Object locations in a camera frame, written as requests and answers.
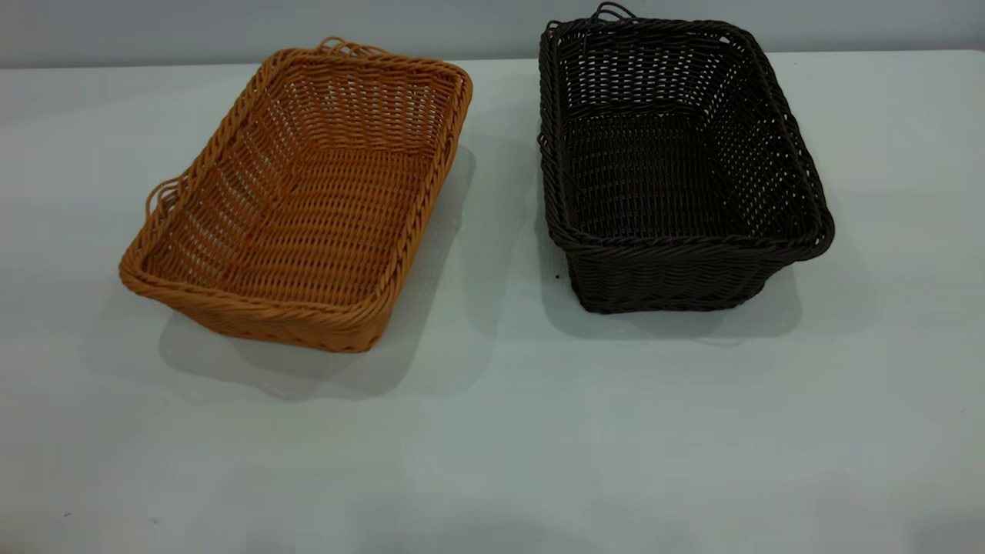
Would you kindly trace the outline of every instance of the basket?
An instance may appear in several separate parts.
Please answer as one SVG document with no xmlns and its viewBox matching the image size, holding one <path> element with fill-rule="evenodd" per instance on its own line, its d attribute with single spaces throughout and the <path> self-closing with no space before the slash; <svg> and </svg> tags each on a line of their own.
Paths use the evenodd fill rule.
<svg viewBox="0 0 985 554">
<path fill-rule="evenodd" d="M 277 52 L 191 167 L 151 193 L 120 278 L 225 335 L 369 349 L 471 97 L 468 74 L 437 60 L 335 37 Z"/>
<path fill-rule="evenodd" d="M 749 33 L 603 2 L 548 24 L 540 72 L 548 228 L 587 310 L 732 308 L 830 246 L 814 162 Z"/>
</svg>

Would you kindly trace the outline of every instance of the dark brown wicker basket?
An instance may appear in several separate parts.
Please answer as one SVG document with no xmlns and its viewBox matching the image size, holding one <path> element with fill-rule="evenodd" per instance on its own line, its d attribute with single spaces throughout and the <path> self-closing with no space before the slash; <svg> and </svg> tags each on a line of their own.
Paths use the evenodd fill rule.
<svg viewBox="0 0 985 554">
<path fill-rule="evenodd" d="M 830 246 L 814 162 L 749 33 L 604 2 L 548 25 L 540 71 L 548 227 L 587 310 L 732 308 Z"/>
</svg>

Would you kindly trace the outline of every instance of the white table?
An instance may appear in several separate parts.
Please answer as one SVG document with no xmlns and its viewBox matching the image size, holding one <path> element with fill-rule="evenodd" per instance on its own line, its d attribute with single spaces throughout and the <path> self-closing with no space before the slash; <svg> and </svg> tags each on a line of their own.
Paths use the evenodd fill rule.
<svg viewBox="0 0 985 554">
<path fill-rule="evenodd" d="M 0 72 L 0 551 L 982 552 L 985 53 L 770 58 L 823 257 L 730 312 L 584 312 L 536 64 L 463 62 L 458 159 L 365 355 L 117 280 L 253 66 Z"/>
</svg>

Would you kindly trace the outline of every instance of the orange wicker basket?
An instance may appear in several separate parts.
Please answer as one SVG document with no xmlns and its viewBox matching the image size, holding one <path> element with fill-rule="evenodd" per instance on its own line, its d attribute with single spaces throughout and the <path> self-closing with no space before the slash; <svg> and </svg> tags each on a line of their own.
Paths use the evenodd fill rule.
<svg viewBox="0 0 985 554">
<path fill-rule="evenodd" d="M 454 65 L 336 37 L 274 54 L 191 167 L 148 197 L 120 278 L 222 334 L 368 350 L 471 98 Z"/>
</svg>

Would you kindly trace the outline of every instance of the loop handle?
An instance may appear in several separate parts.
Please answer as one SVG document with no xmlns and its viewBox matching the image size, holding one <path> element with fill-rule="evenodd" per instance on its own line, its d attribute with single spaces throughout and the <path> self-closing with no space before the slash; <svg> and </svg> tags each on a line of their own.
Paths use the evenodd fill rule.
<svg viewBox="0 0 985 554">
<path fill-rule="evenodd" d="M 155 186 L 154 190 L 147 195 L 147 202 L 144 203 L 144 217 L 147 220 L 151 219 L 151 202 L 154 202 L 155 198 L 158 200 L 158 206 L 164 206 L 165 210 L 170 208 L 169 204 L 172 204 L 176 200 L 178 182 L 180 180 L 180 176 L 170 178 L 158 186 Z"/>
<path fill-rule="evenodd" d="M 329 36 L 318 44 L 318 51 L 340 56 L 367 57 L 387 55 L 390 52 L 377 46 L 346 42 L 340 36 Z"/>
<path fill-rule="evenodd" d="M 610 15 L 616 18 L 618 21 L 634 20 L 636 19 L 636 14 L 633 14 L 626 6 L 622 4 L 617 4 L 616 2 L 603 2 L 599 4 L 599 8 L 595 10 L 595 15 L 592 16 L 593 21 L 605 21 L 601 19 L 602 14 Z"/>
</svg>

